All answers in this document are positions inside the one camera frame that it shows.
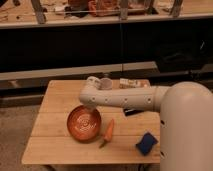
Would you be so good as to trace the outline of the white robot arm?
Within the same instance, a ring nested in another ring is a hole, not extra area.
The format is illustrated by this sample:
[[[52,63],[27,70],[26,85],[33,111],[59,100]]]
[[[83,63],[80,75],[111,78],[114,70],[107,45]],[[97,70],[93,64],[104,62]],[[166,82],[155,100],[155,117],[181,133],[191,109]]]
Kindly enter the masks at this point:
[[[213,171],[213,92],[196,82],[102,90],[90,76],[79,95],[89,108],[153,111],[160,118],[160,171]]]

